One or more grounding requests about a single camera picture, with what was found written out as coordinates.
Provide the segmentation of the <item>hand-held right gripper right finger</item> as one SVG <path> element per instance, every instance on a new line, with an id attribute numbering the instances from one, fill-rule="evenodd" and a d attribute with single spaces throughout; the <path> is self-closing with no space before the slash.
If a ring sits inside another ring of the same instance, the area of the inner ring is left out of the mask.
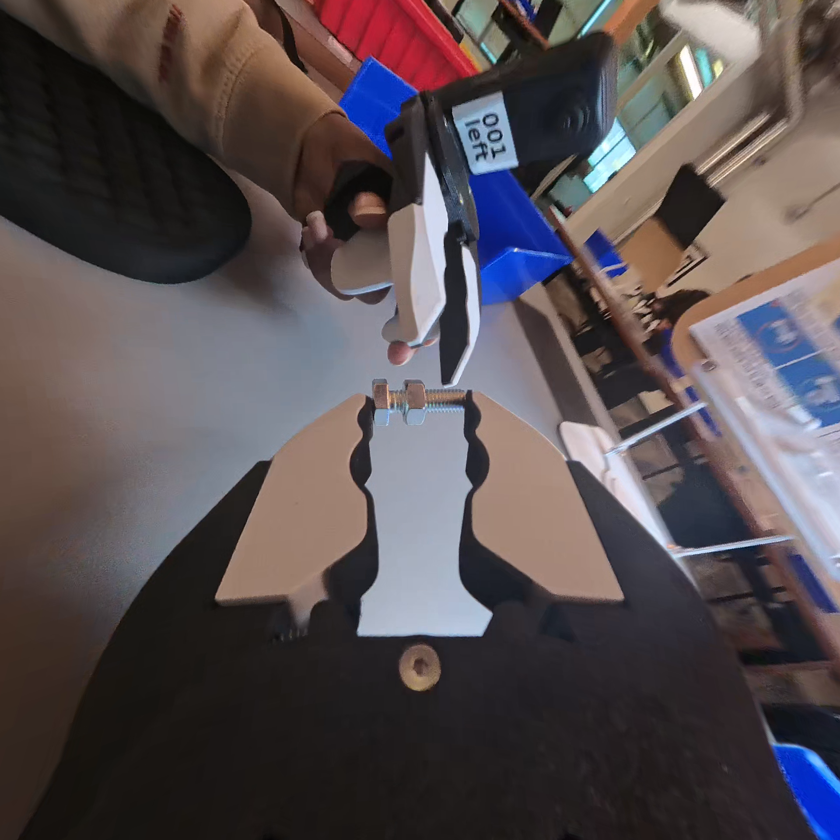
<path id="1" fill-rule="evenodd" d="M 493 611 L 504 602 L 620 604 L 621 585 L 574 481 L 544 435 L 487 395 L 469 391 L 458 572 Z"/>

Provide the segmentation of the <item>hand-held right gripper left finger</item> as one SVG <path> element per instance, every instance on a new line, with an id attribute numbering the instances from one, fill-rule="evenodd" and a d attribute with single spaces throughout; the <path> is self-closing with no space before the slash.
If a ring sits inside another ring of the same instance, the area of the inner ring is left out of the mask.
<path id="1" fill-rule="evenodd" d="M 367 500 L 351 475 L 364 440 L 354 394 L 290 438 L 266 478 L 215 594 L 219 606 L 284 602 L 295 621 L 328 598 L 327 574 L 368 531 Z"/>

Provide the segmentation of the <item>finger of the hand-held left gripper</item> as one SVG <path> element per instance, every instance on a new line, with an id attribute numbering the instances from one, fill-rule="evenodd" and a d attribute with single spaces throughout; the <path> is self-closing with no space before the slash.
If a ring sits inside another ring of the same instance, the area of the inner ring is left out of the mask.
<path id="1" fill-rule="evenodd" d="M 423 169 L 421 199 L 392 211 L 392 341 L 421 344 L 444 311 L 448 214 L 433 167 Z"/>
<path id="2" fill-rule="evenodd" d="M 480 330 L 480 268 L 467 245 L 444 246 L 445 305 L 439 319 L 439 370 L 443 386 L 455 386 Z"/>

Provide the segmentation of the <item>blue plastic bin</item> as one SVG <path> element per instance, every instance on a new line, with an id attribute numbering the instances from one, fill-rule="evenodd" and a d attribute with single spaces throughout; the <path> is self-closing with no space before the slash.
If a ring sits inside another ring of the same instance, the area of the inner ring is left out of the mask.
<path id="1" fill-rule="evenodd" d="M 385 126 L 416 90 L 375 58 L 365 59 L 339 104 L 386 156 Z M 485 305 L 513 301 L 569 265 L 572 256 L 509 171 L 472 175 L 477 253 Z"/>
<path id="2" fill-rule="evenodd" d="M 626 274 L 626 261 L 621 257 L 612 240 L 606 237 L 600 229 L 596 229 L 585 240 L 584 245 L 607 277 L 615 279 Z"/>
<path id="3" fill-rule="evenodd" d="M 814 751 L 776 742 L 773 754 L 806 821 L 819 839 L 839 839 L 839 779 Z"/>

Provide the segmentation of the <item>steel hex bolt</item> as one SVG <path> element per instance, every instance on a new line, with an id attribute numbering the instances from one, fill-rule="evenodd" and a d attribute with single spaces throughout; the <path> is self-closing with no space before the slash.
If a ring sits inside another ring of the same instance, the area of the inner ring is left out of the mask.
<path id="1" fill-rule="evenodd" d="M 400 390 L 397 388 L 393 390 L 388 381 L 385 379 L 377 379 L 372 382 L 372 401 L 373 401 L 373 423 L 378 427 L 387 426 L 393 416 L 403 417 L 399 413 L 393 413 L 390 409 L 390 392 Z M 464 410 L 466 405 L 467 393 L 456 389 L 445 388 L 426 388 L 427 402 L 429 414 L 444 414 L 444 413 L 459 413 Z"/>

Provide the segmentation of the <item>steel hex nut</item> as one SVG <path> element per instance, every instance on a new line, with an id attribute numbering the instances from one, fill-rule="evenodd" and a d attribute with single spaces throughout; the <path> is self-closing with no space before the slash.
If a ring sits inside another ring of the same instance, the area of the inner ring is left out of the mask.
<path id="1" fill-rule="evenodd" d="M 419 380 L 405 380 L 403 388 L 390 392 L 390 409 L 409 427 L 423 425 L 428 410 L 427 390 Z"/>

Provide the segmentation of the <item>person's left forearm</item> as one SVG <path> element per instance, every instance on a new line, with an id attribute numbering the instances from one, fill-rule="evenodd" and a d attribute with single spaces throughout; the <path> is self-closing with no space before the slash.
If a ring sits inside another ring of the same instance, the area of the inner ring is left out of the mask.
<path id="1" fill-rule="evenodd" d="M 303 142 L 341 110 L 246 2 L 29 2 L 20 15 L 289 214 L 308 214 L 294 207 Z"/>

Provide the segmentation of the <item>person's left hand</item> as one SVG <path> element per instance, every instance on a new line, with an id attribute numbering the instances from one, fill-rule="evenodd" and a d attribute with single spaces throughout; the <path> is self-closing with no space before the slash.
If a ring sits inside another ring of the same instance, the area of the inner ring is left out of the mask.
<path id="1" fill-rule="evenodd" d="M 322 210 L 341 166 L 348 161 L 391 168 L 383 153 L 352 122 L 338 113 L 328 113 L 307 131 L 297 166 L 293 200 L 303 221 L 300 250 L 314 279 L 328 293 L 342 301 L 355 299 L 375 305 L 388 297 L 389 290 L 354 297 L 342 294 L 332 283 L 333 253 L 343 242 L 333 237 Z"/>

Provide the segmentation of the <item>white document stand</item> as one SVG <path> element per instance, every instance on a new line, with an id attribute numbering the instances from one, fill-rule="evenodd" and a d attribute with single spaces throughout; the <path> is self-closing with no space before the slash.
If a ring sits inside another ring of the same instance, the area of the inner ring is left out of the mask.
<path id="1" fill-rule="evenodd" d="M 677 560 L 702 553 L 769 547 L 770 557 L 789 585 L 795 602 L 838 674 L 838 449 L 822 440 L 817 416 L 805 398 L 783 385 L 778 370 L 825 358 L 838 380 L 838 344 L 814 295 L 838 279 L 838 236 L 722 290 L 677 324 L 676 360 L 692 362 L 680 377 L 671 376 L 659 359 L 646 353 L 639 339 L 631 345 L 644 369 L 656 375 L 677 411 L 646 430 L 606 448 L 597 427 L 562 423 L 571 453 L 618 491 L 619 501 L 633 500 L 638 511 L 644 488 L 629 476 L 628 451 L 644 438 L 689 422 L 709 467 L 752 533 L 752 541 L 718 540 L 703 548 L 685 547 L 672 531 L 661 543 Z M 797 339 L 792 350 L 809 344 L 812 353 L 784 362 L 779 369 L 759 362 L 763 346 L 747 336 L 736 316 L 759 305 L 780 311 L 774 320 L 790 323 Z"/>

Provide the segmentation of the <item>black computer monitor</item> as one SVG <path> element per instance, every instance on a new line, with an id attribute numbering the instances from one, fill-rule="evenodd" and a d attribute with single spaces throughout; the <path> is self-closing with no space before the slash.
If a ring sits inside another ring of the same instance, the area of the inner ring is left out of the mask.
<path id="1" fill-rule="evenodd" d="M 654 218 L 683 250 L 687 250 L 726 201 L 727 198 L 692 164 L 686 163 L 678 169 Z"/>

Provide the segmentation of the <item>red plastic bin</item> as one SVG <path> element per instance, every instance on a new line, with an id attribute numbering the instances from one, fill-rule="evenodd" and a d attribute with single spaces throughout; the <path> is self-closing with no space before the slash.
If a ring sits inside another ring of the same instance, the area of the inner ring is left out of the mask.
<path id="1" fill-rule="evenodd" d="M 423 1 L 314 1 L 318 21 L 360 61 L 376 59 L 419 91 L 480 69 Z"/>

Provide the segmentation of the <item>printed instruction sheet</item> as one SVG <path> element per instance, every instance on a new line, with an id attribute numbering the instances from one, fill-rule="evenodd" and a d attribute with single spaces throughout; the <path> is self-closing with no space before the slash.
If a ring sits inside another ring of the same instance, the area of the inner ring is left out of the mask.
<path id="1" fill-rule="evenodd" d="M 830 556 L 838 555 L 838 292 L 836 260 L 689 329 L 771 476 Z"/>

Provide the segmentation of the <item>black wrist rest pad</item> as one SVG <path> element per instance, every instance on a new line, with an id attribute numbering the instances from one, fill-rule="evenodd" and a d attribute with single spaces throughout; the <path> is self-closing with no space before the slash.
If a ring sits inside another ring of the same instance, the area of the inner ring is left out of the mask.
<path id="1" fill-rule="evenodd" d="M 93 266 L 201 279 L 247 244 L 244 194 L 99 70 L 1 15 L 1 215 Z"/>

